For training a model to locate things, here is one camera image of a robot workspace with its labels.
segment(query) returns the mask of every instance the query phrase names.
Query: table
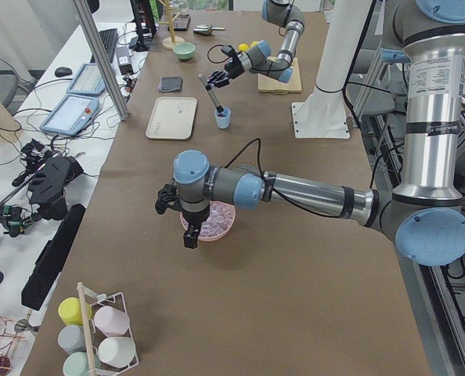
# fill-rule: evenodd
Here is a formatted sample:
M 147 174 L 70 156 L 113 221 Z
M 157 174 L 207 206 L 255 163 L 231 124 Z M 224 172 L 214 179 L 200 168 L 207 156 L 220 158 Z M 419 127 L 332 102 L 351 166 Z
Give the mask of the table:
M 122 36 L 123 33 L 132 33 L 135 30 L 133 23 L 98 23 L 99 30 L 117 28 L 119 43 L 128 43 L 133 34 Z M 77 27 L 74 33 L 70 36 L 65 46 L 57 54 L 57 57 L 51 62 L 49 68 L 42 75 L 35 89 L 23 102 L 22 109 L 26 108 L 45 108 L 53 109 L 65 95 L 67 86 L 70 81 L 54 81 L 57 78 L 54 71 L 57 67 L 70 67 L 73 72 L 77 72 L 83 63 L 87 63 L 91 56 L 88 43 L 83 35 L 81 27 Z M 132 64 L 134 70 L 139 70 L 143 65 L 147 52 L 134 52 Z M 114 64 L 117 80 L 120 84 L 123 83 L 121 73 L 117 65 Z M 88 206 L 92 192 L 95 189 L 100 168 L 106 159 L 113 137 L 116 135 L 117 123 L 119 117 L 113 107 L 110 96 L 104 93 L 99 100 L 102 104 L 102 110 L 99 116 L 96 117 L 95 137 L 87 139 L 77 139 L 69 142 L 69 155 L 74 156 L 76 153 L 85 152 L 85 155 L 78 158 L 80 165 L 85 172 L 91 176 L 82 175 L 71 182 L 66 188 L 67 205 L 83 204 Z M 49 144 L 49 140 L 45 138 L 42 132 L 37 132 L 36 128 L 45 120 L 46 112 L 24 111 L 18 113 L 15 119 L 18 120 L 24 128 L 20 136 L 20 142 L 26 144 L 34 138 L 44 144 Z M 56 142 L 57 147 L 62 147 L 64 141 Z M 20 148 L 19 143 L 12 146 L 9 143 L 0 143 L 0 163 L 7 162 L 16 157 L 17 149 Z M 11 182 L 18 174 L 23 171 L 23 165 L 19 161 L 14 161 L 10 164 L 0 166 L 0 200 L 10 191 L 13 190 Z M 26 190 L 22 189 L 9 204 L 18 204 L 22 207 L 29 208 Z M 4 316 L 11 320 L 19 320 L 29 316 L 29 321 L 33 325 L 39 325 L 48 308 L 48 300 L 45 301 L 39 312 L 32 311 L 24 307 L 20 303 L 20 292 L 27 282 L 34 268 L 34 263 L 40 255 L 46 242 L 53 238 L 60 222 L 42 220 L 26 230 L 26 234 L 15 239 L 3 234 L 3 229 L 0 227 L 0 270 L 5 274 L 5 279 L 0 284 L 0 316 Z M 12 324 L 9 327 L 10 332 L 13 332 Z M 17 346 L 14 346 L 12 351 L 12 372 L 19 374 L 25 360 L 34 343 L 34 337 L 30 333 L 24 335 L 25 340 L 20 341 Z
M 238 211 L 226 237 L 182 245 L 178 215 L 159 216 L 157 191 L 171 179 L 181 151 L 198 149 L 224 164 L 247 141 L 262 138 L 265 169 L 364 189 L 369 164 L 359 131 L 350 140 L 295 139 L 290 103 L 313 90 L 326 36 L 323 14 L 307 13 L 297 56 L 303 93 L 257 93 L 245 73 L 217 91 L 232 109 L 231 126 L 214 124 L 213 106 L 197 75 L 215 44 L 266 38 L 277 49 L 278 28 L 259 13 L 193 12 L 196 24 L 225 26 L 214 37 L 181 34 L 196 44 L 182 63 L 158 32 L 117 133 L 73 249 L 50 302 L 23 375 L 60 374 L 66 354 L 56 345 L 59 303 L 77 282 L 97 292 L 125 293 L 141 360 L 129 374 L 174 375 L 427 375 L 420 336 L 397 256 L 379 233 L 354 222 L 320 219 L 287 204 Z M 144 134 L 162 76 L 184 77 L 166 96 L 198 99 L 192 138 L 153 141 Z M 238 161 L 255 163 L 255 150 Z

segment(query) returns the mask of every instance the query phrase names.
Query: tablet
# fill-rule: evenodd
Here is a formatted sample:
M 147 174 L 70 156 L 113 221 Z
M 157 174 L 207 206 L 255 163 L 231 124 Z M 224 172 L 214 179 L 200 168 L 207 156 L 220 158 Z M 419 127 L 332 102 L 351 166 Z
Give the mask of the tablet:
M 99 111 L 99 100 L 89 96 L 65 96 L 39 127 L 43 132 L 73 136 L 86 128 Z
M 99 96 L 106 89 L 97 64 L 83 64 L 67 88 L 67 94 Z

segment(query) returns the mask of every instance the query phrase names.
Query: pink cup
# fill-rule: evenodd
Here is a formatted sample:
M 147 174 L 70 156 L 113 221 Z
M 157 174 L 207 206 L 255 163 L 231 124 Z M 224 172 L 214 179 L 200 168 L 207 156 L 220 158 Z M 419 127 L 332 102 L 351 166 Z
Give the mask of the pink cup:
M 128 315 L 108 305 L 96 312 L 93 322 L 106 337 L 122 337 L 130 327 Z

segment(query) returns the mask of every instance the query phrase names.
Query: small cup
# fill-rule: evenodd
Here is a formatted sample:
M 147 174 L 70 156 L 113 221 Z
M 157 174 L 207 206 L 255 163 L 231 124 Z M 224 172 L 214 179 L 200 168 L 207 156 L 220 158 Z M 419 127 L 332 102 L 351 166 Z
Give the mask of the small cup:
M 95 358 L 95 367 L 100 368 L 99 357 L 93 355 Z M 88 356 L 86 352 L 75 352 L 70 354 L 62 366 L 63 376 L 89 376 Z
M 92 318 L 92 307 L 87 305 L 88 318 Z M 83 325 L 81 305 L 78 298 L 64 299 L 59 305 L 59 316 L 66 325 Z
M 123 368 L 135 357 L 135 343 L 129 337 L 109 337 L 100 342 L 97 354 L 103 363 Z
M 83 327 L 79 325 L 67 325 L 59 333 L 58 338 L 59 346 L 66 353 L 85 353 L 85 333 Z
M 128 315 L 108 305 L 96 312 L 93 322 L 106 337 L 121 337 L 130 327 Z
M 215 109 L 215 122 L 220 129 L 227 129 L 231 121 L 231 110 L 228 107 L 223 108 L 224 110 L 221 113 L 217 112 L 217 109 Z

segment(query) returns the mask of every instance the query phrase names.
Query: light blue cup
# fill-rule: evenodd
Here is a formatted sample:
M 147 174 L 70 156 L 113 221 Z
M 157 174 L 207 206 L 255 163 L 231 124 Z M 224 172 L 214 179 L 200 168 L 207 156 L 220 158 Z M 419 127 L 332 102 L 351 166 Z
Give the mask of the light blue cup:
M 231 121 L 231 110 L 228 107 L 223 107 L 224 110 L 219 113 L 216 109 L 214 111 L 215 122 L 220 129 L 227 129 Z
M 95 367 L 100 368 L 97 355 L 95 357 Z M 62 366 L 63 376 L 89 376 L 88 357 L 86 352 L 75 352 L 67 357 Z

